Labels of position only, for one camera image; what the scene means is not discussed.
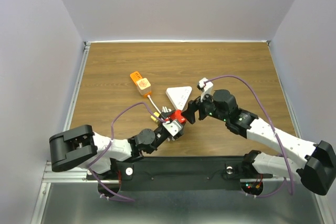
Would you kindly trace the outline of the red cube socket adapter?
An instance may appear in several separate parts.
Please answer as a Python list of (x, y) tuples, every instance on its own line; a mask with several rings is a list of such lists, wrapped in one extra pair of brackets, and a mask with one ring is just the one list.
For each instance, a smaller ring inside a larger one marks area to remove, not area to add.
[(186, 119), (182, 115), (182, 111), (181, 110), (175, 110), (175, 111), (173, 111), (173, 113), (169, 116), (169, 119), (172, 120), (172, 121), (177, 120), (182, 125), (186, 123)]

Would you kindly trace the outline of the beige cube socket adapter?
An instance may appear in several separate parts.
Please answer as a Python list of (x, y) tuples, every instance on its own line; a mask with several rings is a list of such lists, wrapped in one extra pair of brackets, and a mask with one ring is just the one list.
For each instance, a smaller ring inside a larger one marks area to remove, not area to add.
[(136, 87), (141, 95), (148, 95), (152, 91), (151, 84), (147, 78), (136, 81)]

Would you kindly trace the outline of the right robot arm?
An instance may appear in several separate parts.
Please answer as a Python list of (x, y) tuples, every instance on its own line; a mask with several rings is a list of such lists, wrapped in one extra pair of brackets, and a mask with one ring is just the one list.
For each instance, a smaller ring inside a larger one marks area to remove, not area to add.
[(182, 112), (189, 123), (210, 116), (225, 123), (230, 132), (264, 144), (282, 154), (270, 156), (255, 152), (254, 157), (242, 163), (244, 175), (272, 174), (298, 179), (306, 189), (325, 196), (335, 181), (335, 151), (326, 141), (314, 143), (295, 137), (271, 126), (256, 114), (239, 108), (228, 90), (216, 90), (190, 100)]

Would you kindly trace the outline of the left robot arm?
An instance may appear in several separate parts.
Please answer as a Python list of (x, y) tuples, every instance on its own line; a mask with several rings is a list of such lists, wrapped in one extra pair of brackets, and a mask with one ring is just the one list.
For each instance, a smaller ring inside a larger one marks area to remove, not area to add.
[(136, 162), (143, 154), (151, 154), (168, 138), (177, 139), (183, 135), (186, 119), (182, 111), (162, 112), (155, 130), (144, 129), (137, 135), (116, 140), (95, 133), (91, 125), (82, 125), (58, 133), (49, 139), (51, 170), (65, 172), (75, 167), (91, 169), (106, 179), (113, 178), (119, 162)]

